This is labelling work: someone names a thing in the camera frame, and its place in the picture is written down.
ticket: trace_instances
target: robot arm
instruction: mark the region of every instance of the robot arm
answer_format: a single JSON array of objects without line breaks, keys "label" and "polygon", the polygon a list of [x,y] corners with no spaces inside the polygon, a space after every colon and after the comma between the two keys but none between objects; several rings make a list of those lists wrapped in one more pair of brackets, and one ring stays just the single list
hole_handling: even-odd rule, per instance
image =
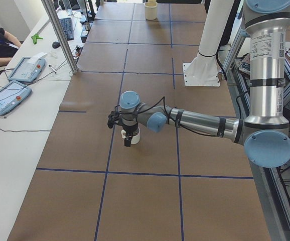
[{"label": "robot arm", "polygon": [[290,139],[282,132],[258,130],[244,138],[241,119],[232,120],[165,105],[149,106],[140,101],[136,92],[127,91],[120,97],[120,110],[114,110],[108,116],[108,127],[122,126],[126,131],[124,144],[130,147],[138,123],[154,132],[159,132],[165,124],[170,124],[206,133],[210,137],[228,138],[244,145],[249,160],[262,167],[281,166],[290,159]]},{"label": "robot arm", "polygon": [[108,121],[110,128],[117,124],[126,131],[125,146],[130,146],[138,123],[155,132],[167,123],[242,144],[249,160],[262,167],[278,167],[290,159],[288,120],[282,114],[290,0],[245,0],[243,16],[251,36],[250,115],[230,120],[165,105],[150,107],[128,91],[120,98],[120,111],[112,111]]}]

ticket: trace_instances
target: white desk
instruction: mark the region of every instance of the white desk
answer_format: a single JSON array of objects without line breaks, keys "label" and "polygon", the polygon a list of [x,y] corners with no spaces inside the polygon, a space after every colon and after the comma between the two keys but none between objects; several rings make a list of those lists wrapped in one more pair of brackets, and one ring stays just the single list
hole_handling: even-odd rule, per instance
[{"label": "white desk", "polygon": [[[52,25],[49,23],[39,34],[43,40],[34,45],[31,36],[47,21],[43,16],[24,41],[7,68],[14,68],[22,57],[31,57],[40,52],[48,53],[45,57],[46,67],[39,77],[51,72],[48,67],[58,67],[64,60],[61,48],[53,49],[52,43],[57,41]],[[70,49],[82,46],[80,33],[82,26],[79,19],[73,18],[75,28],[72,41],[68,41]],[[4,130],[49,130],[58,112],[69,81],[71,72],[68,64],[51,74],[44,80],[30,85],[31,96],[6,117],[0,116],[0,128]],[[8,80],[4,74],[0,76],[0,86]],[[49,132],[5,133],[0,131],[0,241],[7,240],[14,225],[23,198],[43,151]]]}]

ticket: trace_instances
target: computer mouse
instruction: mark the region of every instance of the computer mouse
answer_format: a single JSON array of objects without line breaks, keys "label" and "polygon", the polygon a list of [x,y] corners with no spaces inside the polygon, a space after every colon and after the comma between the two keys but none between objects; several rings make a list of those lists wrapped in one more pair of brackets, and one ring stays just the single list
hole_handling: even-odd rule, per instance
[{"label": "computer mouse", "polygon": [[59,47],[60,47],[60,43],[57,42],[57,41],[55,41],[55,42],[53,43],[53,48],[54,48],[54,49],[57,49],[57,48],[59,48]]}]

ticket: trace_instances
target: light blue joint cap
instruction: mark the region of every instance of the light blue joint cap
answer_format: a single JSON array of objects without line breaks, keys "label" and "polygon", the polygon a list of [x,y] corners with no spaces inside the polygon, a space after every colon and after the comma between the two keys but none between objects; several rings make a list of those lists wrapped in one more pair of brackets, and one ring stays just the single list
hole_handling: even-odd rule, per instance
[{"label": "light blue joint cap", "polygon": [[261,167],[279,167],[290,160],[290,139],[278,131],[262,130],[251,134],[244,143],[249,160]]},{"label": "light blue joint cap", "polygon": [[240,30],[240,35],[245,38],[250,38],[250,35],[246,32],[245,29]]},{"label": "light blue joint cap", "polygon": [[290,6],[290,0],[246,0],[246,5],[259,14],[273,14]]},{"label": "light blue joint cap", "polygon": [[166,123],[166,116],[163,113],[156,112],[148,119],[146,126],[153,132],[160,132]]},{"label": "light blue joint cap", "polygon": [[132,109],[139,103],[140,98],[135,91],[126,91],[120,96],[119,105],[123,109]]}]

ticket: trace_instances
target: aluminum rail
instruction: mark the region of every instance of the aluminum rail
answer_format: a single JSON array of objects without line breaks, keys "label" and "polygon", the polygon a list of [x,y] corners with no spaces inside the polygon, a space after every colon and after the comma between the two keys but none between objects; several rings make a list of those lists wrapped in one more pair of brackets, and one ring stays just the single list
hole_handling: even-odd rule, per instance
[{"label": "aluminum rail", "polygon": [[63,50],[63,53],[65,55],[65,58],[69,64],[69,67],[73,74],[75,74],[78,71],[77,64],[74,60],[74,57],[72,55],[72,52],[70,50],[69,44],[67,42],[67,39],[65,37],[65,34],[60,26],[59,19],[57,16],[57,13],[55,11],[54,5],[52,1],[50,0],[41,0],[43,3],[43,6],[47,12],[47,15],[50,19],[50,22],[54,28],[55,34],[57,36],[57,39],[60,43],[61,49]]}]

